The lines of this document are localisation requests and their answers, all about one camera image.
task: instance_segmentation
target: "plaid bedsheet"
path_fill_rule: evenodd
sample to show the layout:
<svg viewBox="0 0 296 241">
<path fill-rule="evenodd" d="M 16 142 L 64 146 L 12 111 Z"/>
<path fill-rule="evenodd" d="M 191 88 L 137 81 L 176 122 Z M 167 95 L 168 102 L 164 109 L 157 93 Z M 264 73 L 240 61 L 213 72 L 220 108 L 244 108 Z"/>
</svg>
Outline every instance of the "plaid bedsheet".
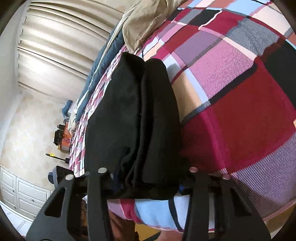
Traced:
<svg viewBox="0 0 296 241">
<path fill-rule="evenodd" d="M 295 45 L 295 33 L 270 1 L 189 0 L 137 53 L 167 67 L 183 126 L 181 155 L 209 174 L 230 174 L 263 218 L 296 198 Z M 124 51 L 101 78 L 76 129 L 70 154 L 75 176 L 84 173 L 87 121 Z M 186 198 L 175 197 L 180 224 Z M 167 201 L 113 200 L 109 208 L 137 223 L 177 229 Z"/>
</svg>

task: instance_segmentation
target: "white cabinet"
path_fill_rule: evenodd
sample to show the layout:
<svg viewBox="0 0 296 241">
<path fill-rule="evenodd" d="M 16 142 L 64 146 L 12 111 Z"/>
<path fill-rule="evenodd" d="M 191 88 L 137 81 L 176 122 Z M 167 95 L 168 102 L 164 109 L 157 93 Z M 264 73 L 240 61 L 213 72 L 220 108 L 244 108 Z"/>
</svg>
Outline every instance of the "white cabinet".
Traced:
<svg viewBox="0 0 296 241">
<path fill-rule="evenodd" d="M 17 194 L 17 210 L 26 217 L 34 219 L 42 206 Z"/>
<path fill-rule="evenodd" d="M 1 185 L 5 185 L 8 189 L 15 192 L 15 181 L 16 181 L 16 176 L 1 167 L 0 169 Z"/>
<path fill-rule="evenodd" d="M 16 209 L 17 199 L 16 194 L 6 187 L 6 185 L 0 184 L 2 202 L 12 209 Z"/>
<path fill-rule="evenodd" d="M 26 182 L 0 168 L 1 200 L 18 213 L 34 219 L 52 191 Z"/>
<path fill-rule="evenodd" d="M 17 177 L 16 193 L 38 204 L 44 204 L 50 196 L 50 190 L 38 187 Z"/>
</svg>

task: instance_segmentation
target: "black folded cloth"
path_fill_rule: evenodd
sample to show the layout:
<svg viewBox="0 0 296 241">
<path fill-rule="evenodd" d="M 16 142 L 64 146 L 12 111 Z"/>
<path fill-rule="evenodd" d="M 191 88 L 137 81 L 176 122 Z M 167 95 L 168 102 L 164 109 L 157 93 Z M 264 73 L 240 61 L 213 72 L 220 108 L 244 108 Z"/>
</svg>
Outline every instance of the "black folded cloth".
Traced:
<svg viewBox="0 0 296 241">
<path fill-rule="evenodd" d="M 106 167 L 120 198 L 172 198 L 188 170 L 179 156 L 180 127 L 163 62 L 123 53 L 88 120 L 85 171 Z"/>
</svg>

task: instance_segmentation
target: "yellow floor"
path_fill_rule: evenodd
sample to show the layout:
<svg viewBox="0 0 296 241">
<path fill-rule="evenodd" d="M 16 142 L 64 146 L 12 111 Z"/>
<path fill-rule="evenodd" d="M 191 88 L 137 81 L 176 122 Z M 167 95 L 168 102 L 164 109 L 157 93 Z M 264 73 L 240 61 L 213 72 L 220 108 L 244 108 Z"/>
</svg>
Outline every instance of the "yellow floor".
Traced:
<svg viewBox="0 0 296 241">
<path fill-rule="evenodd" d="M 139 234 L 140 241 L 143 241 L 159 232 L 158 229 L 150 228 L 143 224 L 136 224 L 135 229 Z"/>
</svg>

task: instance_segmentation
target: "beige curtain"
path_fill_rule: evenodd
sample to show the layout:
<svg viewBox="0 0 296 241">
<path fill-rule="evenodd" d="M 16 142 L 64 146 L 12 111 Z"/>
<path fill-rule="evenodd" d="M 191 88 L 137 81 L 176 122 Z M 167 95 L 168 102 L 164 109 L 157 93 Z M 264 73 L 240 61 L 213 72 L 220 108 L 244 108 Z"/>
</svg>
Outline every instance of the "beige curtain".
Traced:
<svg viewBox="0 0 296 241">
<path fill-rule="evenodd" d="M 17 40 L 18 81 L 76 100 L 122 13 L 95 0 L 31 1 Z"/>
</svg>

